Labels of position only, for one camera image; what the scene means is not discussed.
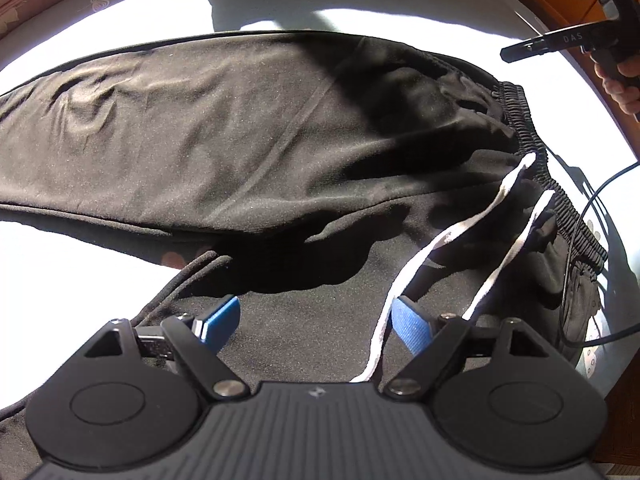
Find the person's hand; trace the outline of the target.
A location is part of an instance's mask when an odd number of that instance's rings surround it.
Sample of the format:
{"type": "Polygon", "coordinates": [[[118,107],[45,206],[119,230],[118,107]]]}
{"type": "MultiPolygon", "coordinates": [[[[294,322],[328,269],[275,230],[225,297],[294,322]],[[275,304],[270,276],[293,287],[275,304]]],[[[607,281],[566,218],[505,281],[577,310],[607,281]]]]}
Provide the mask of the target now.
{"type": "MultiPolygon", "coordinates": [[[[638,78],[640,70],[639,55],[636,54],[626,58],[624,62],[620,62],[617,65],[617,68],[626,78],[638,78]]],[[[604,91],[618,104],[620,110],[628,116],[638,118],[640,112],[639,88],[623,84],[611,78],[599,63],[594,64],[594,71],[600,78],[604,91]]]]}

